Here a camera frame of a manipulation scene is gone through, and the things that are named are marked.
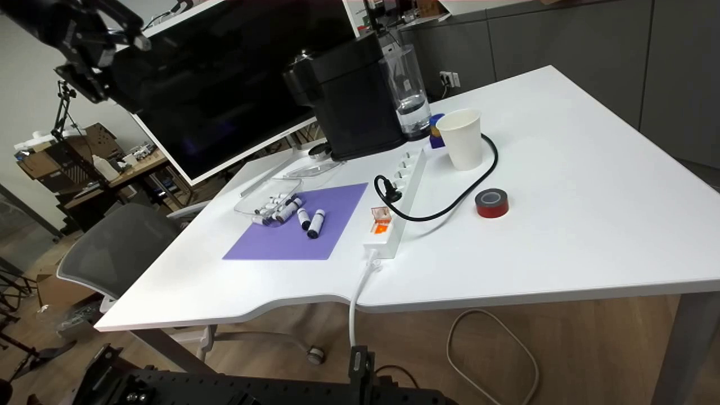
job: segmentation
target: power strip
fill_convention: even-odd
[[[391,173],[386,175],[394,186],[403,193],[401,200],[394,202],[401,211],[408,211],[412,207],[413,193],[421,184],[421,175],[426,168],[428,156],[426,149],[408,150],[397,158],[397,161],[391,166]],[[369,229],[369,238],[364,241],[364,247],[377,249],[379,258],[394,258],[404,232],[404,218],[395,215],[385,207],[379,195],[373,193],[373,224]]]

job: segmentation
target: purple paper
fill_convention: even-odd
[[[224,260],[324,260],[333,254],[346,223],[350,220],[366,184],[349,184],[297,193],[313,218],[324,209],[324,224],[316,238],[300,228],[297,214],[283,224],[249,224],[224,254]]]

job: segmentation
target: computer monitor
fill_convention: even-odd
[[[116,54],[113,99],[198,184],[313,124],[280,71],[302,49],[352,41],[352,29],[342,0],[215,0],[149,39],[151,52]]]

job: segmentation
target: gray cabinet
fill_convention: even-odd
[[[490,18],[498,78],[556,66],[638,126],[651,0],[597,2]]]
[[[486,21],[428,22],[409,29],[409,39],[417,48],[430,99],[438,99],[444,93],[441,70],[459,75],[459,93],[495,80]]]
[[[654,0],[640,131],[720,168],[720,2]]]

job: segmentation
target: red tape roll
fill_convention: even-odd
[[[501,189],[484,189],[474,195],[474,209],[481,218],[498,218],[510,209],[509,193]]]

